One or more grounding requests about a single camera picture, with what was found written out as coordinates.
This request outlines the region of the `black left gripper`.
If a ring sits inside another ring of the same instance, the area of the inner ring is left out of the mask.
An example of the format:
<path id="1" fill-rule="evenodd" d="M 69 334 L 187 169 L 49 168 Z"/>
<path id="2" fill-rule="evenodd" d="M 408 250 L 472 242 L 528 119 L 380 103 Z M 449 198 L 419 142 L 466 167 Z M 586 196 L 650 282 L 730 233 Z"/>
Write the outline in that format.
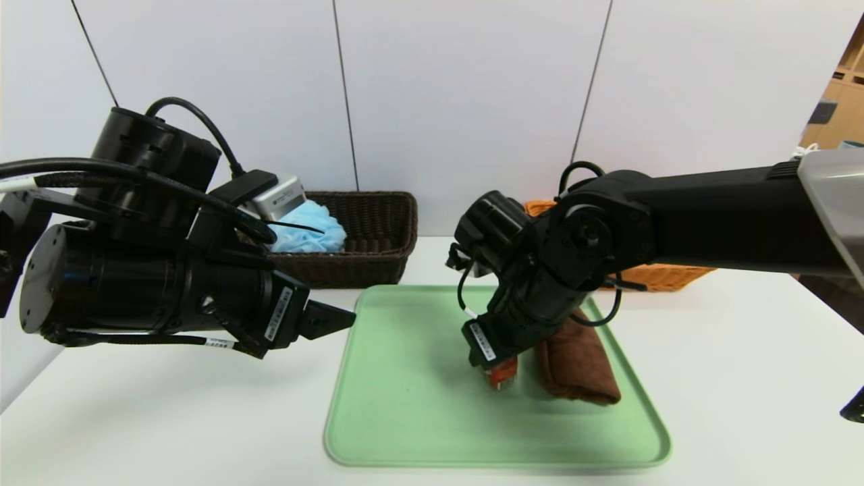
<path id="1" fill-rule="evenodd" d="M 234 350 L 262 359 L 289 347 L 298 334 L 315 340 L 354 326 L 354 311 L 306 302 L 308 295 L 308 286 L 265 257 L 190 258 L 184 267 L 184 329 L 224 330 L 235 339 Z"/>

